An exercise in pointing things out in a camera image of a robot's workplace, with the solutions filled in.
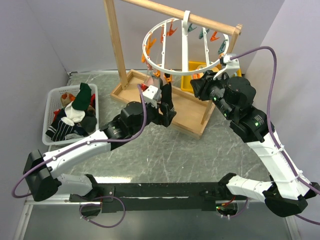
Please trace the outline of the black white striped sock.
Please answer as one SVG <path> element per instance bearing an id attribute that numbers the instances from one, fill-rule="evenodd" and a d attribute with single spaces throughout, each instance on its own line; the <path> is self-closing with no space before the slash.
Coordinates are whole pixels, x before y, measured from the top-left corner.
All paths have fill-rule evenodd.
<path id="1" fill-rule="evenodd" d="M 167 104 L 170 111 L 175 110 L 172 100 L 172 84 L 170 82 L 161 88 L 161 103 Z"/>

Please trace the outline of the black brown sock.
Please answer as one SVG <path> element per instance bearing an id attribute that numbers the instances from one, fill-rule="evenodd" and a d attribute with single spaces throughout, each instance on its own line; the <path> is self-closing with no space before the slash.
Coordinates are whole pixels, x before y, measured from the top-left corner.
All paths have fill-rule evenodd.
<path id="1" fill-rule="evenodd" d="M 97 119 L 94 116 L 85 116 L 80 125 L 88 134 L 92 133 L 96 129 Z"/>

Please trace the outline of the dark green dotted sock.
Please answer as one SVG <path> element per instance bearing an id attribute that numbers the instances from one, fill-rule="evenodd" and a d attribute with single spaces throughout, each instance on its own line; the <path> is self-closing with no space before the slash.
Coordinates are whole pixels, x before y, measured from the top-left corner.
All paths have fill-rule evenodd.
<path id="1" fill-rule="evenodd" d="M 79 92 L 72 102 L 72 107 L 77 111 L 85 111 L 91 102 L 91 88 L 87 83 L 81 83 L 79 86 Z"/>

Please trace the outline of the white small sock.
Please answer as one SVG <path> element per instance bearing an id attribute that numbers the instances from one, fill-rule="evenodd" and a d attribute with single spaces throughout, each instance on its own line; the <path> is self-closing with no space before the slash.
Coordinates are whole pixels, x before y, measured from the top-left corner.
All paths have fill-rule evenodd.
<path id="1" fill-rule="evenodd" d="M 65 107 L 65 116 L 60 119 L 62 122 L 69 126 L 74 126 L 75 124 L 80 123 L 86 115 L 85 111 L 74 109 L 72 104 L 73 102 L 69 103 Z"/>

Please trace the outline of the orange sock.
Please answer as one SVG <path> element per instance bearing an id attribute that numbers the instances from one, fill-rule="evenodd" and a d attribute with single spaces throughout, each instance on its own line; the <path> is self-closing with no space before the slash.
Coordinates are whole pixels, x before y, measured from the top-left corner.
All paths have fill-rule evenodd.
<path id="1" fill-rule="evenodd" d="M 68 98 L 69 98 L 69 100 L 72 102 L 72 101 L 75 100 L 76 97 L 75 97 L 73 94 L 69 93 L 69 94 L 68 94 Z"/>

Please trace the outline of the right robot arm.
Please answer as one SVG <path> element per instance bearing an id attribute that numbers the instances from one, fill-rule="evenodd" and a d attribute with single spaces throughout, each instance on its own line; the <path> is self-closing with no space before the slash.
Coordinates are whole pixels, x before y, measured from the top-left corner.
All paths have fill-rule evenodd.
<path id="1" fill-rule="evenodd" d="M 261 159 L 270 174 L 270 181 L 257 181 L 229 173 L 220 180 L 219 195 L 223 199 L 244 196 L 264 202 L 279 217 L 298 215 L 308 206 L 307 200 L 316 196 L 316 182 L 299 181 L 302 172 L 292 160 L 286 160 L 284 148 L 274 142 L 279 136 L 274 126 L 268 126 L 267 115 L 254 107 L 256 89 L 241 76 L 220 79 L 208 70 L 190 84 L 196 98 L 211 100 L 230 121 L 230 128 Z"/>

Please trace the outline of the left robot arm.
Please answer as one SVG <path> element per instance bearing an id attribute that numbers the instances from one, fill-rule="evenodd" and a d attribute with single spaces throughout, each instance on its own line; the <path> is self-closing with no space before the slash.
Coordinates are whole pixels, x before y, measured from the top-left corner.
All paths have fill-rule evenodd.
<path id="1" fill-rule="evenodd" d="M 88 137 L 61 149 L 29 153 L 23 175 L 36 202 L 57 193 L 83 196 L 94 201 L 99 195 L 98 184 L 90 174 L 64 174 L 67 169 L 96 155 L 113 151 L 137 138 L 150 123 L 168 127 L 176 115 L 172 103 L 152 104 L 129 102 L 117 116 Z"/>

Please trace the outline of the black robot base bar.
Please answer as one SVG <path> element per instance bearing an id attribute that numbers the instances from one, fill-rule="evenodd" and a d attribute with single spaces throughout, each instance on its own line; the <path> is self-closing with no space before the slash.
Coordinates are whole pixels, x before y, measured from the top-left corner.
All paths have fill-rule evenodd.
<path id="1" fill-rule="evenodd" d="M 218 182 L 99 183 L 87 196 L 71 194 L 72 203 L 102 203 L 103 213 L 126 211 L 215 211 L 216 202 L 234 197 Z"/>

